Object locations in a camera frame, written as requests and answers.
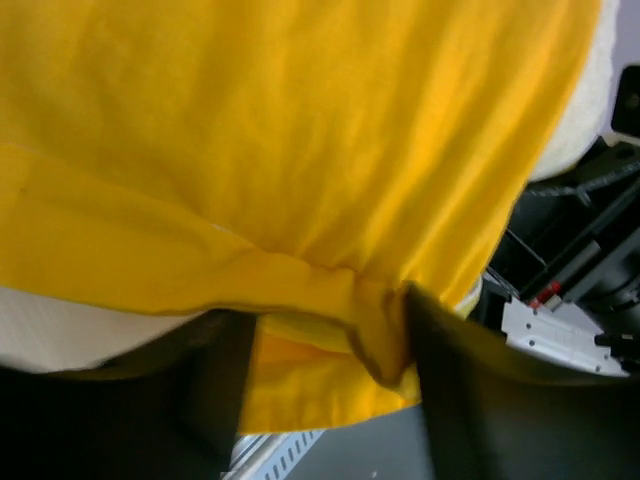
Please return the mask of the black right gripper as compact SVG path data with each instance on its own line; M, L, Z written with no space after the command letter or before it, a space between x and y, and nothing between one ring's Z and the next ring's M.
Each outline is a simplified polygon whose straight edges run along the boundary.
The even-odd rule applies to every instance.
M573 304L609 335L638 334L638 146L597 144L528 184L488 271L532 308Z

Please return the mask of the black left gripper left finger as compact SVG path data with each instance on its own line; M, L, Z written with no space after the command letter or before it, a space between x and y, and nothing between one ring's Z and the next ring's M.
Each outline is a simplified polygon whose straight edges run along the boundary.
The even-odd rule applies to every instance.
M5 479L217 479L257 318L210 310L95 368L1 368Z

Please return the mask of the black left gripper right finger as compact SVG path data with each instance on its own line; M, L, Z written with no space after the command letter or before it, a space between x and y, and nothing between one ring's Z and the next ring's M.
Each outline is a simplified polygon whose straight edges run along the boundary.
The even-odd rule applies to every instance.
M638 478L637 377L513 349L414 284L404 319L433 478Z

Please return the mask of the white pillow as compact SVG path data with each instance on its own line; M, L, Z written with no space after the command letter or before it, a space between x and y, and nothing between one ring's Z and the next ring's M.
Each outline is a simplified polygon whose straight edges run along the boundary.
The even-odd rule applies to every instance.
M617 1L482 1L474 59L481 80L450 154L459 213L448 295L488 265L526 183L574 167L604 125Z

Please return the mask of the yellow Pikachu pillowcase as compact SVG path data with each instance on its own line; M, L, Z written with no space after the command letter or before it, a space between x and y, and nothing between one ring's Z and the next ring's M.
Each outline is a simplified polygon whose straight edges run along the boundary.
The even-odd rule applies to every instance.
M448 295L482 1L5 1L1 361L94 367L261 314L244 433L415 405Z

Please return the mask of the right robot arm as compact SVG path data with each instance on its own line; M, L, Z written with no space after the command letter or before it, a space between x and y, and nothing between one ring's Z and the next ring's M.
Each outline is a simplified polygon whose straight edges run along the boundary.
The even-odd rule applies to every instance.
M639 68L621 74L611 127L576 167L529 184L488 272L522 303L574 304L607 336L639 335Z

